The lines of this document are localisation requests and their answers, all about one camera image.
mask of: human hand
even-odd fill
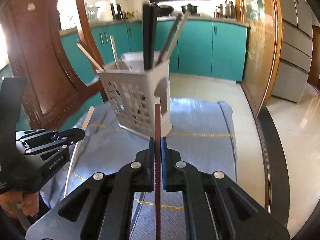
[[[22,211],[26,216],[34,216],[39,212],[39,192],[22,196],[22,192],[12,189],[0,195],[0,206],[9,217],[17,218],[16,211],[10,205],[19,202],[22,203]]]

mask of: metal pot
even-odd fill
[[[190,15],[196,15],[198,13],[198,6],[191,5],[191,3],[181,6],[181,9],[183,14],[185,14],[187,10],[190,11]]]
[[[219,8],[220,17],[225,17],[225,18],[236,17],[236,9],[232,1],[226,1],[226,3],[222,3],[218,6],[218,8]]]
[[[173,12],[174,8],[170,5],[160,5],[158,17],[169,16]]]

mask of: kettle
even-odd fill
[[[232,1],[226,0],[225,3],[218,6],[220,17],[235,18],[236,9]]]

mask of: refrigerator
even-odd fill
[[[280,0],[283,20],[281,59],[272,95],[299,103],[312,58],[312,16],[306,0]]]

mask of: blue cloth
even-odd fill
[[[171,98],[170,110],[172,131],[167,136],[168,148],[179,151],[182,160],[196,166],[199,171],[210,174],[223,171],[236,182],[236,140],[231,107],[223,101],[212,103],[191,98]],[[85,115],[79,120],[78,127],[84,118]],[[81,156],[74,169],[76,175],[70,178],[68,193],[96,172],[117,172],[123,165],[133,162],[136,153],[147,149],[148,144],[147,139],[119,127],[109,102],[96,107],[79,150]],[[50,208],[62,200],[68,166],[41,190]],[[135,199],[130,239],[155,239],[155,209],[146,204],[154,203],[154,192],[136,192]],[[181,192],[162,191],[161,199],[162,205],[183,207]],[[164,216],[161,239],[186,239],[181,209],[164,207],[161,216]]]

